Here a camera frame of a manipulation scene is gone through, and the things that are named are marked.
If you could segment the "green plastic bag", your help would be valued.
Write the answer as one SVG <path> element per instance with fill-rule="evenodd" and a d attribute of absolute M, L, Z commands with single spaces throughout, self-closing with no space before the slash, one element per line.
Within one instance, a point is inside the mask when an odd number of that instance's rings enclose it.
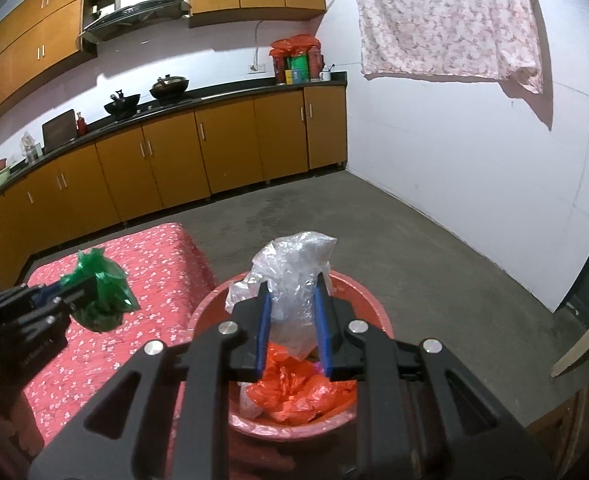
<path fill-rule="evenodd" d="M 104 255 L 104 248 L 79 252 L 74 270 L 63 275 L 59 284 L 72 318 L 94 333 L 116 330 L 125 315 L 140 310 L 125 271 Z"/>

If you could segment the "orange plastic bag front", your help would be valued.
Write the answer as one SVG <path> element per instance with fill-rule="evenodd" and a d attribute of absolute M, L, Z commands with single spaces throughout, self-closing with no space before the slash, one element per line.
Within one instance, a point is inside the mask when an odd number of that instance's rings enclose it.
<path fill-rule="evenodd" d="M 355 380 L 331 382 L 318 362 L 293 358 L 286 348 L 271 342 L 263 377 L 240 385 L 239 405 L 245 418 L 303 426 L 345 411 L 356 399 Z"/>

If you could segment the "clear plastic bag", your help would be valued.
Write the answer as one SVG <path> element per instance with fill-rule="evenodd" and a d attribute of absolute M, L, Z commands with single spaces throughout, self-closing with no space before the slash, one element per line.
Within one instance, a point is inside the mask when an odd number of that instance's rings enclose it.
<path fill-rule="evenodd" d="M 270 341 L 302 360 L 317 347 L 313 299 L 319 274 L 331 283 L 337 240 L 315 231 L 277 237 L 252 258 L 251 270 L 228 287 L 225 310 L 255 297 L 265 283 L 272 298 Z"/>

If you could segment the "lower kitchen cabinets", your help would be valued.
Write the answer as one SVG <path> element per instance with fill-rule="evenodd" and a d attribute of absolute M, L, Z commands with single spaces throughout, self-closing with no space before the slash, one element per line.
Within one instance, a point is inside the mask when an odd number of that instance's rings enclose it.
<path fill-rule="evenodd" d="M 238 188 L 347 161 L 347 77 L 226 84 L 86 134 L 0 188 L 0 290 L 45 252 Z"/>

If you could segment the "red plastic basket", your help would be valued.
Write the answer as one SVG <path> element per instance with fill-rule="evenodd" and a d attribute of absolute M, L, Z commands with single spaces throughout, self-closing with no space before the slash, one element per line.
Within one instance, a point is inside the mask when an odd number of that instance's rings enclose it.
<path fill-rule="evenodd" d="M 241 281 L 239 274 L 214 288 L 191 315 L 188 335 L 194 338 L 211 325 L 229 318 L 225 309 L 228 289 Z M 347 275 L 330 273 L 333 296 L 349 301 L 357 318 L 393 336 L 387 312 L 369 290 Z M 246 436 L 268 441 L 301 441 L 352 422 L 356 416 L 357 383 L 331 382 L 320 363 L 294 359 L 284 347 L 268 346 L 264 378 L 252 385 L 229 386 L 229 426 Z"/>

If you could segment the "red floral tablecloth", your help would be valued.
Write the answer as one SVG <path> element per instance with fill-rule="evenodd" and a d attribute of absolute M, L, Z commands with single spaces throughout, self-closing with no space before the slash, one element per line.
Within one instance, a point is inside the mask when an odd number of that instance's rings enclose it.
<path fill-rule="evenodd" d="M 44 442 L 51 441 L 81 407 L 150 339 L 188 340 L 188 322 L 215 286 L 214 274 L 185 229 L 163 223 L 100 245 L 125 272 L 139 309 L 108 333 L 72 322 L 63 350 L 24 388 Z"/>

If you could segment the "clear jar on counter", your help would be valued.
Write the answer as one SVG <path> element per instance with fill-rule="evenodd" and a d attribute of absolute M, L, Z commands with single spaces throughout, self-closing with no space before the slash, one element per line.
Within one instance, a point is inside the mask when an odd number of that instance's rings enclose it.
<path fill-rule="evenodd" d="M 22 134 L 21 148 L 28 164 L 36 162 L 37 159 L 43 156 L 43 149 L 40 146 L 40 142 L 37 142 L 28 132 Z"/>

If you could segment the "dark cutting board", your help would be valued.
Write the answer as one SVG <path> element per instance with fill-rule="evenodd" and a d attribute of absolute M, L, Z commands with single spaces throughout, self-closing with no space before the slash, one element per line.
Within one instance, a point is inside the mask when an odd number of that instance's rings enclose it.
<path fill-rule="evenodd" d="M 67 110 L 48 120 L 42 125 L 42 131 L 44 154 L 49 154 L 58 150 L 64 144 L 74 141 L 78 136 L 74 110 Z"/>

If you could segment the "wooden plank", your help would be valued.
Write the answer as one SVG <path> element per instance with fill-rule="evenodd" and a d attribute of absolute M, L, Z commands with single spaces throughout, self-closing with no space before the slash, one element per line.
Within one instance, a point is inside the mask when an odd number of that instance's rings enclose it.
<path fill-rule="evenodd" d="M 589 329 L 581 339 L 551 368 L 550 376 L 556 378 L 577 362 L 579 362 L 589 351 Z"/>

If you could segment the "black wok left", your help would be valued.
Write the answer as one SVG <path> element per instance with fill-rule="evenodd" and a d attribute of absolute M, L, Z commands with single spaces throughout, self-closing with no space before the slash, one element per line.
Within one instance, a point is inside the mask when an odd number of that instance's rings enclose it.
<path fill-rule="evenodd" d="M 120 122 L 133 117 L 137 113 L 139 94 L 125 96 L 122 90 L 111 94 L 111 101 L 104 105 L 104 110 L 116 121 Z"/>

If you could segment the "black wok with lid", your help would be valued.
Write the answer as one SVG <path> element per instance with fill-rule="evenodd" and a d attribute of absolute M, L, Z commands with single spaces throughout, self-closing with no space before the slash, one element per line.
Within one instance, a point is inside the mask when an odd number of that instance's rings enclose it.
<path fill-rule="evenodd" d="M 165 75 L 159 77 L 150 89 L 150 94 L 160 104 L 180 102 L 189 86 L 189 80 L 183 76 Z"/>

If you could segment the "range hood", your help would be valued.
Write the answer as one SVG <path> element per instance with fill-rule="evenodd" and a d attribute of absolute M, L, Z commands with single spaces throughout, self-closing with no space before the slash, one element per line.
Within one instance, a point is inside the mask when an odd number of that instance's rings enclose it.
<path fill-rule="evenodd" d="M 177 20 L 189 12 L 190 6 L 186 0 L 142 1 L 91 22 L 83 29 L 81 38 L 92 44 L 100 44 L 157 22 Z"/>

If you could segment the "red bag with groceries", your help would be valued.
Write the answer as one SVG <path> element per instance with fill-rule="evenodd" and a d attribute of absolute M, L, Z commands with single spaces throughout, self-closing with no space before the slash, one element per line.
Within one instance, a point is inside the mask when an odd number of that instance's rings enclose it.
<path fill-rule="evenodd" d="M 278 39 L 270 45 L 277 84 L 319 81 L 323 69 L 321 42 L 310 34 Z"/>

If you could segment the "white mug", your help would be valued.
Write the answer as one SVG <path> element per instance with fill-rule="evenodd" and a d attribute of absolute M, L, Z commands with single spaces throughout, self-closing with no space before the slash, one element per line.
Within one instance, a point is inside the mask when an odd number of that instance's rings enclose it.
<path fill-rule="evenodd" d="M 325 65 L 323 69 L 319 73 L 319 78 L 321 81 L 331 81 L 332 70 L 334 65 Z"/>

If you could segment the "pink floral hanging cloth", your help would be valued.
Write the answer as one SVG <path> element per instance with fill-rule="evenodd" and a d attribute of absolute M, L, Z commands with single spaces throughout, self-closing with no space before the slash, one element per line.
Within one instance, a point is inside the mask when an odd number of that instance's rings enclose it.
<path fill-rule="evenodd" d="M 535 0 L 355 0 L 361 72 L 544 91 Z"/>

